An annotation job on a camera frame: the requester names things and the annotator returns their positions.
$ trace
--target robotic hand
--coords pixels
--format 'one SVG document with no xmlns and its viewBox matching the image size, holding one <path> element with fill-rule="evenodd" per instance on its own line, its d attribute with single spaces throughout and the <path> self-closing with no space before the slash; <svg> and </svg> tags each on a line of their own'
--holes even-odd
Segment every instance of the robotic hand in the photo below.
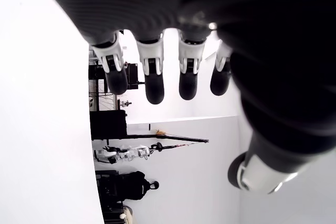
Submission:
<svg viewBox="0 0 336 224">
<path fill-rule="evenodd" d="M 231 184 L 271 193 L 336 146 L 336 0 L 56 0 L 106 72 L 111 92 L 127 89 L 119 30 L 134 34 L 146 96 L 164 97 L 162 33 L 180 31 L 180 95 L 196 94 L 211 30 L 232 49 L 217 52 L 210 83 L 225 93 L 233 75 L 254 129 L 232 163 Z"/>
</svg>

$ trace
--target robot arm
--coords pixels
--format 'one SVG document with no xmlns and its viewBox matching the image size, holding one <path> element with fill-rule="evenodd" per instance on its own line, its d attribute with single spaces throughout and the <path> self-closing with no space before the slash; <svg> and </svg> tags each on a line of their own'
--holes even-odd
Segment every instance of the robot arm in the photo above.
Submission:
<svg viewBox="0 0 336 224">
<path fill-rule="evenodd" d="M 190 100 L 204 34 L 217 28 L 232 54 L 224 62 L 218 51 L 211 91 L 225 93 L 232 73 L 254 129 L 249 150 L 229 170 L 234 186 L 270 193 L 335 148 L 336 0 L 56 1 L 93 46 L 115 94 L 127 88 L 115 34 L 136 35 L 154 104 L 164 96 L 163 53 L 161 38 L 152 38 L 166 28 L 181 31 L 180 95 Z"/>
</svg>

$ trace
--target white wall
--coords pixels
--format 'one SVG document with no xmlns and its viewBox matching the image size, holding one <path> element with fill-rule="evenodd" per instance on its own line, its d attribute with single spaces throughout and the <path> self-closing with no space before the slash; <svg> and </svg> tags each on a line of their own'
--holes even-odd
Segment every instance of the white wall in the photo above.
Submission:
<svg viewBox="0 0 336 224">
<path fill-rule="evenodd" d="M 240 148 L 248 148 L 251 128 L 238 116 Z M 314 163 L 310 169 L 284 184 L 275 194 L 260 196 L 241 192 L 240 224 L 332 224 L 336 221 L 336 153 Z"/>
<path fill-rule="evenodd" d="M 95 164 L 96 169 L 117 169 L 120 172 L 139 170 L 146 179 L 160 183 L 139 201 L 125 201 L 138 223 L 202 224 L 238 223 L 239 191 L 227 180 L 227 169 L 238 155 L 238 123 L 236 117 L 154 123 L 152 129 L 169 134 L 209 139 L 207 144 L 195 144 L 154 153 L 148 160 Z M 128 127 L 129 134 L 148 134 L 148 125 Z M 113 140 L 115 145 L 156 143 L 148 140 Z M 186 143 L 163 140 L 164 145 Z M 100 140 L 94 146 L 101 145 Z"/>
<path fill-rule="evenodd" d="M 139 61 L 139 53 L 134 37 L 129 31 L 125 31 L 123 44 L 127 46 L 124 58 L 127 62 L 138 63 L 139 81 L 144 81 L 142 65 Z M 215 52 L 218 47 L 215 36 L 211 36 L 206 44 L 204 57 Z M 185 101 L 179 94 L 179 53 L 178 33 L 176 29 L 166 29 L 164 32 L 164 68 L 163 80 L 165 98 L 159 105 L 150 104 L 145 95 L 144 85 L 138 90 L 128 90 L 122 95 L 121 100 L 132 102 L 125 108 L 128 123 L 166 121 L 173 118 L 190 118 L 193 116 L 234 116 L 237 115 L 237 103 L 239 92 L 231 82 L 225 95 L 217 97 L 211 93 L 210 80 L 215 66 L 215 57 L 201 62 L 198 74 L 198 89 L 196 97 L 192 101 Z"/>
<path fill-rule="evenodd" d="M 53 0 L 0 3 L 0 223 L 101 224 L 87 43 Z"/>
</svg>

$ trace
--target black fingertip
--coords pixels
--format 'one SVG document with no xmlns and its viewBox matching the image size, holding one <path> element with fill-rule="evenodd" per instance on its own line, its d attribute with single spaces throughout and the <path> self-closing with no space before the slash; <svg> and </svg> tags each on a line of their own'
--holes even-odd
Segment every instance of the black fingertip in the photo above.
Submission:
<svg viewBox="0 0 336 224">
<path fill-rule="evenodd" d="M 107 85 L 112 94 L 124 94 L 127 90 L 127 76 L 124 68 L 121 71 L 111 70 L 105 73 Z"/>
<path fill-rule="evenodd" d="M 210 89 L 212 94 L 220 96 L 225 94 L 229 87 L 230 74 L 224 68 L 221 72 L 218 72 L 216 66 L 214 67 L 214 71 L 212 73 Z"/>
<path fill-rule="evenodd" d="M 164 98 L 163 74 L 150 73 L 145 76 L 147 100 L 152 104 L 159 104 Z"/>
<path fill-rule="evenodd" d="M 180 96 L 184 100 L 191 100 L 195 97 L 197 92 L 197 74 L 192 72 L 180 73 L 180 84 L 179 84 Z"/>
</svg>

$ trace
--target black equipment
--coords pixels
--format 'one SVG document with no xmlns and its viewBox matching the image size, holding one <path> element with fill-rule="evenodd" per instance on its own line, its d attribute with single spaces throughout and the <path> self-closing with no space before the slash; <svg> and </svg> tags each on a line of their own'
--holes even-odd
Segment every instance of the black equipment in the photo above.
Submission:
<svg viewBox="0 0 336 224">
<path fill-rule="evenodd" d="M 143 84 L 138 81 L 138 64 L 128 63 L 125 71 L 128 83 L 127 89 L 138 89 L 138 85 Z M 89 65 L 89 80 L 104 80 L 107 93 L 107 82 L 102 65 Z"/>
<path fill-rule="evenodd" d="M 108 173 L 99 171 L 98 191 L 102 210 L 108 210 L 110 204 L 115 204 L 125 199 L 142 199 L 147 191 L 159 188 L 159 182 L 149 183 L 142 172 L 129 174 Z"/>
<path fill-rule="evenodd" d="M 109 221 L 113 221 L 114 223 L 125 223 L 120 219 L 120 215 L 124 212 L 124 206 L 122 202 L 114 202 L 111 201 L 106 194 L 106 191 L 103 187 L 101 187 L 102 179 L 113 178 L 114 176 L 118 176 L 119 173 L 116 170 L 97 170 L 96 171 L 96 181 L 98 187 L 98 194 L 100 200 L 100 207 L 104 218 L 104 223 L 109 223 Z M 109 193 L 116 195 L 117 192 L 115 188 L 111 188 L 109 186 Z"/>
<path fill-rule="evenodd" d="M 125 110 L 90 111 L 91 139 L 127 138 Z"/>
</svg>

